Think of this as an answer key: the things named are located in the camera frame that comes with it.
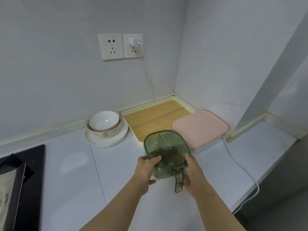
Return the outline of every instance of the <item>stacked bowls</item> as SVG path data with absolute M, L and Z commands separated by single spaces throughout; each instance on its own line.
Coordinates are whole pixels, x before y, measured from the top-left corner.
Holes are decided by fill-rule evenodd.
M 107 139 L 119 131 L 121 115 L 113 110 L 102 110 L 92 114 L 87 122 L 87 128 L 97 137 Z

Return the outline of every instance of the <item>wooden cutting board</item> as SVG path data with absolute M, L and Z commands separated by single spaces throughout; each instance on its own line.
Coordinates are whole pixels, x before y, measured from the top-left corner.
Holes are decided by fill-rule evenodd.
M 174 100 L 170 100 L 124 116 L 137 139 L 144 138 L 153 132 L 171 130 L 172 123 L 191 114 Z

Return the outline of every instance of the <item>electrical socket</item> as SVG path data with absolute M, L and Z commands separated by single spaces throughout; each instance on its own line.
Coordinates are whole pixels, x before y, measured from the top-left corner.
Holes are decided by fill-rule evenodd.
M 143 57 L 141 47 L 133 47 L 129 44 L 129 37 L 139 37 L 143 39 L 143 34 L 123 34 L 124 58 Z
M 103 60 L 124 58 L 122 34 L 98 34 Z

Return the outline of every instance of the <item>hand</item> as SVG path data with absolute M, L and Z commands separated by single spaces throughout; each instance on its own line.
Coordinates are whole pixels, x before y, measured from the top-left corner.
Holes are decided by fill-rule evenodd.
M 202 191 L 204 191 L 204 187 L 208 183 L 202 168 L 198 164 L 197 159 L 194 156 L 185 154 L 185 159 L 188 163 L 187 172 L 188 175 L 184 174 L 184 185 L 183 187 L 187 190 L 188 194 L 196 199 Z
M 156 183 L 156 180 L 150 180 L 154 166 L 161 160 L 161 156 L 154 157 L 148 162 L 145 162 L 147 156 L 141 156 L 138 158 L 135 173 L 132 179 L 135 180 L 141 186 L 141 193 L 144 195 L 149 190 L 149 185 Z

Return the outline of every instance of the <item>bowl rim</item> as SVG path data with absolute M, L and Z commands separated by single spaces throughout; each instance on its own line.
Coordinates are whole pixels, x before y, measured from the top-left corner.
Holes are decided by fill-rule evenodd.
M 95 128 L 91 127 L 91 125 L 90 125 L 90 119 L 91 119 L 95 114 L 98 114 L 98 113 L 104 112 L 104 111 L 112 111 L 112 112 L 117 113 L 117 115 L 119 116 L 118 122 L 117 122 L 115 125 L 113 125 L 112 127 L 107 128 L 107 129 L 102 129 L 102 130 L 95 129 Z M 116 127 L 120 124 L 121 119 L 122 119 L 122 117 L 121 117 L 121 115 L 120 115 L 117 111 L 114 111 L 114 110 L 101 110 L 101 111 L 98 111 L 98 112 L 96 112 L 96 113 L 93 113 L 93 114 L 87 119 L 86 126 L 87 126 L 88 129 L 90 129 L 90 130 L 92 130 L 92 131 L 95 131 L 95 132 L 105 132 L 105 131 L 109 131 L 109 130 L 112 130 L 112 129 L 116 128 Z

